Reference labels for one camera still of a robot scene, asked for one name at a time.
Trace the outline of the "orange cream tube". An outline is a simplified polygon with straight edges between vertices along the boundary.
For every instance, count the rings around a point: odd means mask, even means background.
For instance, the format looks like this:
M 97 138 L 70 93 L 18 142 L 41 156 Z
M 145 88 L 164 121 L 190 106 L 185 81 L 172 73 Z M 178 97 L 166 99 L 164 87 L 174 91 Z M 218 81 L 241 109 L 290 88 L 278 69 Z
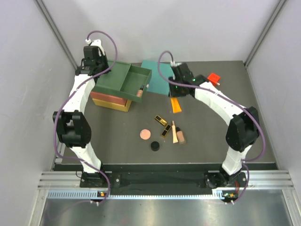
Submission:
M 180 112 L 182 112 L 182 109 L 181 109 L 181 106 L 179 104 L 178 98 L 171 97 L 170 101 L 171 101 L 173 113 L 180 113 Z

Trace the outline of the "three-tier drawer organizer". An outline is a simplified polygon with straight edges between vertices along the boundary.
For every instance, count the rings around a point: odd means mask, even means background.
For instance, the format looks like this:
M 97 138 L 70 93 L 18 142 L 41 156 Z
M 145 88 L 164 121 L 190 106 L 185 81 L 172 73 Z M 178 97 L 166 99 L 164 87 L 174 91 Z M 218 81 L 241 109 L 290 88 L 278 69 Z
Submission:
M 109 61 L 109 65 L 112 66 L 110 72 L 98 78 L 90 96 L 97 106 L 125 112 L 127 99 L 120 96 L 120 88 L 131 64 Z

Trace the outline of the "green top drawer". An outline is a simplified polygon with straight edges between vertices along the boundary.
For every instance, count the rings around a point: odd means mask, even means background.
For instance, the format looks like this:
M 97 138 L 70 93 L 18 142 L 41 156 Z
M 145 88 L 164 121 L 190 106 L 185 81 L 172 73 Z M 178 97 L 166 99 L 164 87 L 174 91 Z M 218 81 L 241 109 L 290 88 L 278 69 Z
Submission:
M 141 103 L 145 96 L 147 85 L 151 80 L 151 75 L 152 70 L 131 65 L 120 88 L 120 96 Z M 142 85 L 144 85 L 143 95 L 142 97 L 137 97 L 136 93 Z

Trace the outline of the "foundation bottle black cap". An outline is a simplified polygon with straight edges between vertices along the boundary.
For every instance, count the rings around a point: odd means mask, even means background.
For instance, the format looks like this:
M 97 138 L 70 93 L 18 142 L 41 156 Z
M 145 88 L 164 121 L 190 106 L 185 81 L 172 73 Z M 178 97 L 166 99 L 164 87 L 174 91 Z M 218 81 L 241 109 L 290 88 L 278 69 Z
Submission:
M 142 97 L 142 95 L 143 95 L 143 89 L 144 89 L 144 85 L 142 85 L 142 86 L 138 89 L 138 91 L 137 91 L 137 93 L 136 93 L 136 96 L 137 96 L 137 97 Z

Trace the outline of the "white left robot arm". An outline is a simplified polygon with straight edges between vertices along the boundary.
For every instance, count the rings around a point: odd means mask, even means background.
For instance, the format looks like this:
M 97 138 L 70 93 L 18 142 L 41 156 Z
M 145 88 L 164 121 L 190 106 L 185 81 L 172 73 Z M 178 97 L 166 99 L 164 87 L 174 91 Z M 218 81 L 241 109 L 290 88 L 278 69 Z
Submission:
M 92 144 L 92 130 L 84 116 L 90 92 L 97 79 L 93 76 L 108 72 L 108 60 L 101 44 L 88 44 L 83 48 L 84 57 L 76 69 L 69 100 L 60 113 L 53 113 L 57 123 L 56 134 L 61 143 L 79 158 L 83 170 L 80 187 L 107 186 L 107 176 L 101 172 L 102 162 L 97 158 Z

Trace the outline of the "teal mat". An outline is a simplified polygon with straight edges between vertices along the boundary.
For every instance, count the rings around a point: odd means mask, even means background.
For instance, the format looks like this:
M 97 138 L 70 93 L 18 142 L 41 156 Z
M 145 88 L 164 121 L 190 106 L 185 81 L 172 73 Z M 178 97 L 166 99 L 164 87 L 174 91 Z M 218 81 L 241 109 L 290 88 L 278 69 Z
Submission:
M 162 79 L 162 77 L 158 73 L 158 63 L 155 61 L 143 60 L 141 67 L 152 70 L 152 75 L 147 91 L 168 96 L 169 83 Z M 170 64 L 161 63 L 160 71 L 166 78 L 173 77 L 174 75 Z

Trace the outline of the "red cube with peg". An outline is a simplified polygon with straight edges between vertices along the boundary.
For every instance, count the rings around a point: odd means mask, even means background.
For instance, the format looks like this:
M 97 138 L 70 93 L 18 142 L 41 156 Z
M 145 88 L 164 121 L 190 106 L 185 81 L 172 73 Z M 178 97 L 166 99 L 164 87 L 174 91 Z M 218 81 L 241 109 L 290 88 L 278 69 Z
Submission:
M 220 76 L 219 75 L 217 75 L 215 73 L 211 73 L 207 78 L 215 87 L 220 86 L 220 83 L 219 83 Z

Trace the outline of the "gold black lipstick upper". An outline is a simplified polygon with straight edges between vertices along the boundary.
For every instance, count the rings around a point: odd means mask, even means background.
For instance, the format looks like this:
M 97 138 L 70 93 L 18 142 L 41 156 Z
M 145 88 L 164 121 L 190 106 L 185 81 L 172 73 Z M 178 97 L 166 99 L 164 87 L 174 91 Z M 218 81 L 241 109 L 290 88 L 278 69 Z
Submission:
M 162 126 L 166 126 L 167 125 L 167 121 L 164 120 L 162 117 L 160 117 L 159 115 L 155 116 L 155 120 L 160 123 Z

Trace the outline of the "gold black lipstick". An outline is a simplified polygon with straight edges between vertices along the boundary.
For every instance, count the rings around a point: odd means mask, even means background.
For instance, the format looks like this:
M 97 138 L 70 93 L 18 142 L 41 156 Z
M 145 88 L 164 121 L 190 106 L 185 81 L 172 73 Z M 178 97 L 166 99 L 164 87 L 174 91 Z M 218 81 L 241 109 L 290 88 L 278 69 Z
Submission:
M 160 123 L 162 126 L 166 126 L 167 125 L 167 121 L 164 120 L 162 117 L 160 117 L 159 115 L 155 116 L 155 120 Z
M 166 137 L 166 135 L 168 134 L 168 132 L 170 131 L 171 129 L 171 125 L 167 124 L 163 130 L 163 132 L 161 133 L 161 136 L 162 137 Z

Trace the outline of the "yellow bottom drawer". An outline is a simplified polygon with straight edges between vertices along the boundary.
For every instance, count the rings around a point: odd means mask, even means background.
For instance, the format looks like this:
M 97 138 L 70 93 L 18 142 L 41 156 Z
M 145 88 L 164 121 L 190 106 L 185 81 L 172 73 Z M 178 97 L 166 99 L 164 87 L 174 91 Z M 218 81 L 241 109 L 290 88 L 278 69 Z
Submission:
M 125 108 L 125 112 L 128 112 L 129 111 L 129 108 L 130 108 L 130 105 L 131 105 L 132 101 L 131 100 L 127 100 L 124 108 Z

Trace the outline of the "gold black lipstick lower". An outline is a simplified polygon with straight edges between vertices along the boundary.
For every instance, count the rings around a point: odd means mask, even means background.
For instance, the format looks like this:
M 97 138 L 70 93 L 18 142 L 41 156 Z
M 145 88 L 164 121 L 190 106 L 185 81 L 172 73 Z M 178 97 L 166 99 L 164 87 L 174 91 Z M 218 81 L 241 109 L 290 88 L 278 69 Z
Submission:
M 166 135 L 168 134 L 168 132 L 170 131 L 171 129 L 171 125 L 167 124 L 163 130 L 163 132 L 161 133 L 161 136 L 162 137 L 166 137 Z

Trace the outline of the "beige foundation bottle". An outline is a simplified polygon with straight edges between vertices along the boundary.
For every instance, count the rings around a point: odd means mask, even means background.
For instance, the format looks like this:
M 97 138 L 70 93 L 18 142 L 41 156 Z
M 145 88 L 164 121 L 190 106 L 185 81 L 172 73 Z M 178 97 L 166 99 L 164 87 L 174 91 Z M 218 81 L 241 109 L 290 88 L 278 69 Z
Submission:
M 178 142 L 180 144 L 184 144 L 186 142 L 186 140 L 185 140 L 185 137 L 184 137 L 184 134 L 183 134 L 182 130 L 179 127 L 176 127 L 175 130 L 176 130 L 176 135 L 177 135 Z

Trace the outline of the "beige concealer tube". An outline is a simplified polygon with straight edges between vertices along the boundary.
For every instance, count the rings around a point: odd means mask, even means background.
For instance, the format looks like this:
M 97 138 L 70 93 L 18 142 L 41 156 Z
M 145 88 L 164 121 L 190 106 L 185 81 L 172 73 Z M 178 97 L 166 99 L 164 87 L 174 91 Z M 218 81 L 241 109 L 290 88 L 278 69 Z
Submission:
M 172 121 L 172 134 L 173 134 L 173 144 L 178 143 L 178 138 L 177 138 L 177 134 L 176 134 L 176 126 L 175 126 L 174 121 Z

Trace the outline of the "pink round compact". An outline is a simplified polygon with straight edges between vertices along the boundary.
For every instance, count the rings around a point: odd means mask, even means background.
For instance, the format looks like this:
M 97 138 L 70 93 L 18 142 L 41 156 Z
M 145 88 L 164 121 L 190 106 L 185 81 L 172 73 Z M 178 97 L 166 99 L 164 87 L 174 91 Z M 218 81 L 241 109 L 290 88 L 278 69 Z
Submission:
M 140 132 L 140 138 L 148 140 L 151 137 L 151 132 L 148 129 L 142 129 Z

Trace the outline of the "aluminium front rail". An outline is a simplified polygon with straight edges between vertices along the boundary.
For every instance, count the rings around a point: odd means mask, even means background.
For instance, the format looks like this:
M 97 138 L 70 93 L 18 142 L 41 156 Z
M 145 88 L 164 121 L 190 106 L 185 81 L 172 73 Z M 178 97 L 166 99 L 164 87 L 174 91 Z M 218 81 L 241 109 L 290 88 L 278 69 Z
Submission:
M 292 190 L 293 182 L 285 170 L 242 171 L 237 182 L 209 188 L 200 172 L 110 172 L 111 186 L 85 185 L 81 173 L 43 172 L 38 189 L 49 199 L 119 200 L 224 200 L 236 199 L 248 190 Z

